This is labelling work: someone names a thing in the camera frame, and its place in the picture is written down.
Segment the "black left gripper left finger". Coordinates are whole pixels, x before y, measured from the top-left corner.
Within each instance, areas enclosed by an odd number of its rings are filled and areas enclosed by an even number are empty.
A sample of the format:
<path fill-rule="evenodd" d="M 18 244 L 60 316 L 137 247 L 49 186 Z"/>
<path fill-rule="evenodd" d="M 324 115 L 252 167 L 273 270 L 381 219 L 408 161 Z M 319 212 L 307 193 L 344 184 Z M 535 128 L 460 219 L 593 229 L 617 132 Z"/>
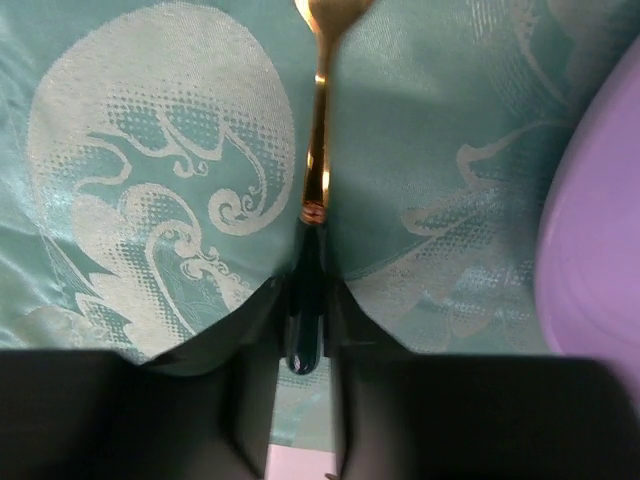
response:
<path fill-rule="evenodd" d="M 288 285 L 142 365 L 108 350 L 1 354 L 5 479 L 261 479 Z"/>

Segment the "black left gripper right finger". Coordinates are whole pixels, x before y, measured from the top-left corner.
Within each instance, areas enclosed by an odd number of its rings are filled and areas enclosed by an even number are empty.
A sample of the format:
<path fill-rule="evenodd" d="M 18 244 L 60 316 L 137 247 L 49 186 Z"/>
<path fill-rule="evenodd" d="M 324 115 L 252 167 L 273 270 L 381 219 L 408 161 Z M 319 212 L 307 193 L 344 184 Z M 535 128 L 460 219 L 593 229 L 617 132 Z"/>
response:
<path fill-rule="evenodd" d="M 418 354 L 326 288 L 341 479 L 635 479 L 639 417 L 585 358 Z"/>

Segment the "purple plate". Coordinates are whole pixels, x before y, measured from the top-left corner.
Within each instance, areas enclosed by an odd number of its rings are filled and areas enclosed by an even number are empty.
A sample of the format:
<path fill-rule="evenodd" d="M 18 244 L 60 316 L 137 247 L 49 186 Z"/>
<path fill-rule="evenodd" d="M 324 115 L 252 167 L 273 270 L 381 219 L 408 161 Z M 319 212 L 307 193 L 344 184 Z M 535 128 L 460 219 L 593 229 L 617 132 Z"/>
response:
<path fill-rule="evenodd" d="M 576 128 L 539 229 L 535 300 L 548 344 L 639 361 L 639 45 Z"/>

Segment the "green patterned cloth placemat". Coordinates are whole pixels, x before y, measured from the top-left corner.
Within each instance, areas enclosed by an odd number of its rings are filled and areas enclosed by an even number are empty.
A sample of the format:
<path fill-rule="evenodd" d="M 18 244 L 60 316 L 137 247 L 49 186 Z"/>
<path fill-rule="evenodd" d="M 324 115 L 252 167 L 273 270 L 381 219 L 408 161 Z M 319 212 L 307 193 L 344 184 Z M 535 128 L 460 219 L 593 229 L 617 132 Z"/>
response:
<path fill-rule="evenodd" d="M 535 240 L 635 1 L 377 1 L 331 93 L 330 242 L 425 353 L 547 351 Z M 315 41 L 290 1 L 1 5 L 1 343 L 145 361 L 293 262 Z"/>

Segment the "gold fork dark handle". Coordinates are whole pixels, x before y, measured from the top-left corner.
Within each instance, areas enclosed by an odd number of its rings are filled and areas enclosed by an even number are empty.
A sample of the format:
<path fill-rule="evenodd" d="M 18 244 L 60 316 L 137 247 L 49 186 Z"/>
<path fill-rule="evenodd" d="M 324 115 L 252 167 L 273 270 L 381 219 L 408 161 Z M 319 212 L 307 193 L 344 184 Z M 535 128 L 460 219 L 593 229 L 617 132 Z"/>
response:
<path fill-rule="evenodd" d="M 316 40 L 314 101 L 291 274 L 285 334 L 287 367 L 308 375 L 318 366 L 324 343 L 325 237 L 331 181 L 329 98 L 331 70 L 341 40 L 371 9 L 371 1 L 296 1 L 296 10 Z"/>

